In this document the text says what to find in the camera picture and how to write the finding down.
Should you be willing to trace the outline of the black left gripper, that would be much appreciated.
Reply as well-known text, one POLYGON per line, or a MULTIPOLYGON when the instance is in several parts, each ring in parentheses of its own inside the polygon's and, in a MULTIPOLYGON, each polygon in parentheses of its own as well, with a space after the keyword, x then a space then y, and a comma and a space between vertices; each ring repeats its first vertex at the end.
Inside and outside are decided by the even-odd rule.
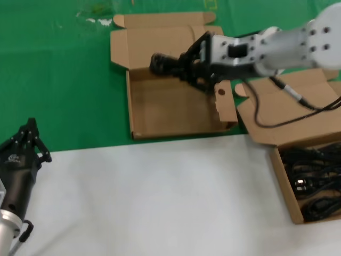
POLYGON ((1 153, 1 181, 6 189, 1 209, 24 218, 40 163, 52 161, 50 151, 39 137, 36 119, 29 118, 16 134, 2 143, 1 153), (35 147, 42 154, 40 158, 34 151, 26 152, 35 147))

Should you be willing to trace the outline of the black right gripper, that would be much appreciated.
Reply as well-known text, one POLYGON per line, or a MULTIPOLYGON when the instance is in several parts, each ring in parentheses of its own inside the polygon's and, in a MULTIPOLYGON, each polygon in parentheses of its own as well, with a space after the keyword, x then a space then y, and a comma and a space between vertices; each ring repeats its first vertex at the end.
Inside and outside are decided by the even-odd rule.
POLYGON ((223 65, 209 63, 211 54, 212 33, 205 32, 189 49, 180 55, 180 63, 187 67, 196 60, 196 66, 182 68, 175 72, 181 81, 187 82, 191 87, 203 92, 214 93, 216 82, 223 80, 223 65))

